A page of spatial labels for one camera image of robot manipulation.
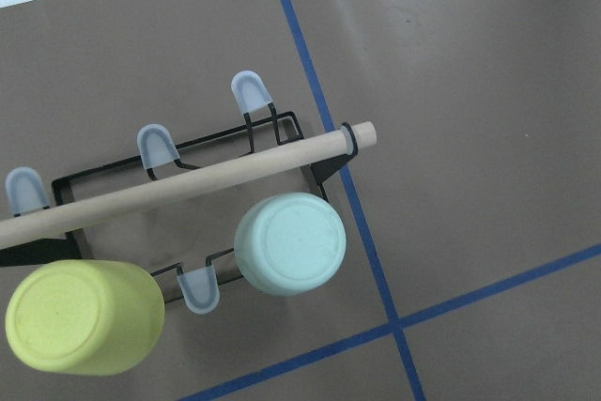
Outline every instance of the wooden dowel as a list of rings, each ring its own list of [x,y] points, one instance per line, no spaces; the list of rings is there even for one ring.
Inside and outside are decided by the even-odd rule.
[[[354,125],[352,130],[359,149],[376,143],[376,130],[371,122]],[[331,131],[185,174],[4,220],[0,222],[0,249],[55,237],[126,213],[216,192],[342,155],[347,149],[345,135],[341,131]]]

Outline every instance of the yellow plastic cup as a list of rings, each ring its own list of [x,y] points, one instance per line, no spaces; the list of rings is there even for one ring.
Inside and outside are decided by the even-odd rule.
[[[6,317],[10,347],[41,371],[108,376],[155,347],[164,301],[145,270],[125,262],[61,260],[17,287]]]

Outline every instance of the gray surface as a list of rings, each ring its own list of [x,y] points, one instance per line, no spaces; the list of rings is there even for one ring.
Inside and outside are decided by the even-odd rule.
[[[378,130],[351,172],[401,315],[598,241],[601,0],[292,1],[334,122]],[[322,130],[279,0],[43,0],[0,9],[0,34],[0,172],[26,163],[49,183],[127,157],[148,122],[176,141],[238,125],[229,82],[241,69],[259,72],[308,135]],[[187,157],[245,150],[233,140]],[[75,191],[142,181],[124,172]],[[149,270],[175,258],[193,268],[229,246],[255,201],[306,189],[290,172],[90,229],[90,243]],[[384,323],[338,178],[328,190],[350,244],[316,292],[283,300],[238,281],[209,316],[169,304],[155,352],[116,378],[43,375],[0,341],[0,385],[18,399],[174,399]],[[598,266],[408,329],[426,397],[594,399]],[[0,270],[3,310],[24,270]],[[373,381],[361,365],[378,370]],[[410,398],[390,336],[231,398],[370,393]]]

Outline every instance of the light blue cup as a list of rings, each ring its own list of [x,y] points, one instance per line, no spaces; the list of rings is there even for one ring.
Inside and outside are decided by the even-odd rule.
[[[330,204],[309,193],[265,199],[240,221],[234,250],[246,280],[275,296],[328,282],[345,256],[345,228]]]

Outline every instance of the blue line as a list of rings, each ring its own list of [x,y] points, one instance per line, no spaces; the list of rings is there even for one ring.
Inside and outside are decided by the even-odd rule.
[[[294,38],[300,61],[302,62],[309,86],[311,87],[313,97],[315,98],[317,110],[319,111],[323,127],[326,131],[333,131],[334,125],[331,119],[330,109],[328,108],[326,98],[323,94],[323,90],[321,89],[321,84],[319,83],[319,78],[317,77],[317,72],[313,64],[313,60],[311,59],[309,48],[304,39],[304,35],[302,34],[301,24],[299,23],[299,18],[297,17],[294,6],[292,5],[292,0],[280,0],[280,2],[282,3],[282,8],[284,9],[284,14],[288,21],[288,26],[290,27],[290,32]],[[355,222],[359,227],[359,232],[361,234],[363,246],[367,253],[370,267],[374,273],[374,278],[376,279],[379,295],[384,303],[386,316],[391,324],[397,325],[398,314],[396,312],[396,308],[394,307],[393,297],[388,287],[388,283],[386,282],[384,270],[382,269],[379,261],[376,246],[369,230],[369,226],[367,225],[367,221],[365,220],[365,214],[363,212],[359,196],[355,190],[355,185],[348,168],[345,167],[341,170],[341,177],[347,192],[348,201],[350,202],[353,215],[355,217]],[[413,396],[417,401],[424,401],[425,396],[422,389],[422,383],[417,374],[417,369],[415,368],[413,358],[411,357],[411,352],[407,343],[407,337],[400,327],[394,328],[393,334],[398,351],[401,355],[401,359],[405,365],[405,371],[407,372],[411,390],[413,391]]]
[[[515,276],[503,279],[502,281],[498,281],[494,284],[483,286],[482,288],[471,291],[470,293],[466,293],[465,295],[457,296],[456,298],[433,305],[432,307],[428,307],[427,309],[423,309],[414,314],[404,316],[400,318],[400,324],[403,328],[415,326],[416,324],[420,324],[437,316],[447,314],[453,310],[473,304],[474,302],[498,295],[503,291],[507,291],[519,285],[524,285],[528,282],[540,279],[541,277],[548,276],[553,272],[565,270],[566,268],[576,265],[577,263],[597,257],[600,254],[601,244],[595,244],[591,248],[578,251],[577,253],[559,258],[532,270],[521,272]]]
[[[374,329],[370,329],[369,331],[358,333],[330,345],[301,354],[300,356],[294,357],[287,361],[268,366],[267,368],[264,368],[256,373],[251,373],[204,390],[203,392],[192,394],[186,398],[183,398],[182,401],[207,401],[210,399],[217,399],[232,392],[237,392],[238,390],[248,388],[267,379],[281,376],[284,373],[289,373],[311,363],[322,361],[354,347],[359,347],[361,345],[365,345],[366,343],[373,342],[374,340],[388,335],[391,332],[391,325],[384,324]]]

